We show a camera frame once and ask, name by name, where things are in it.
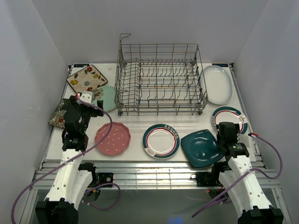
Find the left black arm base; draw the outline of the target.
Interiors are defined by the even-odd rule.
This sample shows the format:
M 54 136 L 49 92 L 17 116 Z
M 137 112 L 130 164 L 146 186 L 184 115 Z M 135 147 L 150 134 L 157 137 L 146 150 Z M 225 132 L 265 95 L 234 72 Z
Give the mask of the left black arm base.
M 93 163 L 83 163 L 79 165 L 79 170 L 87 170 L 92 174 L 92 181 L 88 187 L 96 187 L 104 183 L 112 183 L 114 180 L 114 173 L 104 172 L 100 173 L 96 171 L 96 166 Z

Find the white oval plate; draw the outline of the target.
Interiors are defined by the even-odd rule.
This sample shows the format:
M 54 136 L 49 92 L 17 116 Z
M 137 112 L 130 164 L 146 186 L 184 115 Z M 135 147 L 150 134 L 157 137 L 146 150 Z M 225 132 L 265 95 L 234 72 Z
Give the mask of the white oval plate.
M 232 82 L 229 74 L 220 66 L 209 65 L 203 70 L 209 102 L 225 105 L 232 98 Z

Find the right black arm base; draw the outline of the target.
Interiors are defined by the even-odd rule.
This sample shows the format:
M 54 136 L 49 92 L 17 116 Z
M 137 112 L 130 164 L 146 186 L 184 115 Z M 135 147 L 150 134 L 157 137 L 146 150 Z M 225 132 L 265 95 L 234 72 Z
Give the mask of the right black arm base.
M 231 168 L 227 162 L 217 162 L 209 172 L 196 172 L 192 174 L 191 180 L 196 182 L 197 187 L 219 187 L 222 186 L 219 181 L 220 173 L 230 170 Z

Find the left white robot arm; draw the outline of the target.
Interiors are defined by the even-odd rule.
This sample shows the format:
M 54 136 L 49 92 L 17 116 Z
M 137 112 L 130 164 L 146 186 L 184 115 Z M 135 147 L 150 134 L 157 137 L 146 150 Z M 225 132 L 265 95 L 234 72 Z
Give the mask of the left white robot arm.
M 70 96 L 64 114 L 62 158 L 54 182 L 43 201 L 38 201 L 35 212 L 40 224 L 76 224 L 78 206 L 88 186 L 99 182 L 92 164 L 84 169 L 81 162 L 88 145 L 86 130 L 92 117 L 103 116 L 103 111 L 92 107 L 93 94 Z

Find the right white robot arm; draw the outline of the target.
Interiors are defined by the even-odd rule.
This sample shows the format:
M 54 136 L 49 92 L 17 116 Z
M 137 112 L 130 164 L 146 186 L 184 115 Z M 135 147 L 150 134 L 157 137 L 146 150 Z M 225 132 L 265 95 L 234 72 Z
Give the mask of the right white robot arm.
M 265 172 L 252 167 L 246 145 L 238 141 L 239 124 L 221 122 L 217 129 L 218 148 L 225 157 L 224 162 L 212 167 L 212 182 L 224 187 L 217 198 L 229 196 L 239 224 L 281 224 L 284 220 L 281 209 L 273 207 L 256 177 L 256 172 L 263 175 Z

